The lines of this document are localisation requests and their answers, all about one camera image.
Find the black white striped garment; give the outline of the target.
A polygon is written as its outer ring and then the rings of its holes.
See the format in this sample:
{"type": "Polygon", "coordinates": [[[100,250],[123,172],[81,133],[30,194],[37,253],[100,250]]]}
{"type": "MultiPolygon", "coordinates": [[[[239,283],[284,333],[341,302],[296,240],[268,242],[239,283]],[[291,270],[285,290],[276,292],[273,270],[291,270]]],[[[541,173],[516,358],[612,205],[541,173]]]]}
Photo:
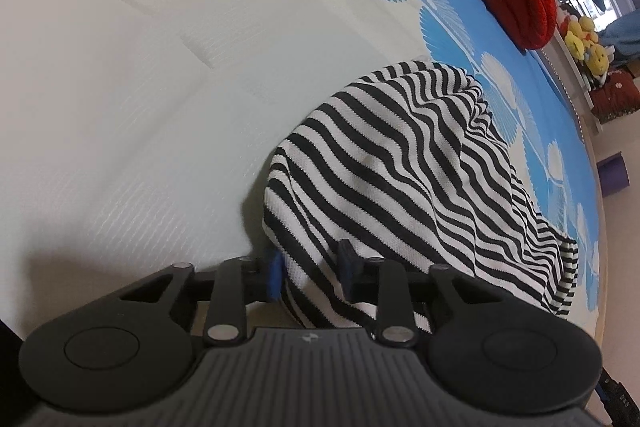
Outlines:
{"type": "Polygon", "coordinates": [[[557,317],[575,294],[577,242],[529,196],[480,82],[447,64],[386,66],[314,109],[272,155],[262,226],[306,327],[374,320],[338,281],[341,241],[420,272],[450,265],[557,317]]]}

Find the blue white patterned bedsheet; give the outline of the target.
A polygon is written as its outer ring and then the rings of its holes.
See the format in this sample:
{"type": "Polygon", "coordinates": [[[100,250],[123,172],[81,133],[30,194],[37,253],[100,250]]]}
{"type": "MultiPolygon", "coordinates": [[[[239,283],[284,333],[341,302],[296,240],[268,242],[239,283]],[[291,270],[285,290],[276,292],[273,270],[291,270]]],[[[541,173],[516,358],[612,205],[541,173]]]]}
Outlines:
{"type": "Polygon", "coordinates": [[[483,84],[539,209],[580,245],[599,332],[591,161],[559,83],[480,0],[1,0],[1,317],[20,335],[186,260],[262,243],[270,155],[371,70],[483,84]]]}

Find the purple box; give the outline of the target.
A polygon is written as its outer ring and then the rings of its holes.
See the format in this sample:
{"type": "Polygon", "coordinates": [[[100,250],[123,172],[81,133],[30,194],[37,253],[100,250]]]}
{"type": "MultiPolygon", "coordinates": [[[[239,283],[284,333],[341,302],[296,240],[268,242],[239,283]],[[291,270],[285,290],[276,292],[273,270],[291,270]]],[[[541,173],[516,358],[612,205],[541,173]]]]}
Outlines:
{"type": "Polygon", "coordinates": [[[600,187],[603,197],[625,190],[630,185],[626,162],[622,152],[597,162],[600,187]]]}

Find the dark red cushion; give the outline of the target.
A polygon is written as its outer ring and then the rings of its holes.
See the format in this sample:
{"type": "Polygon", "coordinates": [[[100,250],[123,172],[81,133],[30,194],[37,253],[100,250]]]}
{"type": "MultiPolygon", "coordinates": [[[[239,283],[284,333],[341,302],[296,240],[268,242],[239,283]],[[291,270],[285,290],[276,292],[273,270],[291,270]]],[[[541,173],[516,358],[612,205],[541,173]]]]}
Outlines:
{"type": "Polygon", "coordinates": [[[634,77],[626,69],[613,69],[604,85],[590,92],[591,113],[600,124],[636,113],[640,108],[640,93],[634,77]]]}

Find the yellow plush toys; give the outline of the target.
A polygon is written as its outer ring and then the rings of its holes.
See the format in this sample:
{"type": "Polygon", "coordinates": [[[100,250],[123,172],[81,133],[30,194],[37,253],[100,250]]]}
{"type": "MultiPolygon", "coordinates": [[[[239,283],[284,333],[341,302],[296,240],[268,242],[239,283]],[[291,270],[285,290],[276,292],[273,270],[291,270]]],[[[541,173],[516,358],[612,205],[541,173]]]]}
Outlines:
{"type": "Polygon", "coordinates": [[[604,83],[614,58],[614,46],[604,46],[589,16],[578,17],[561,10],[558,15],[560,35],[574,58],[594,81],[604,83]]]}

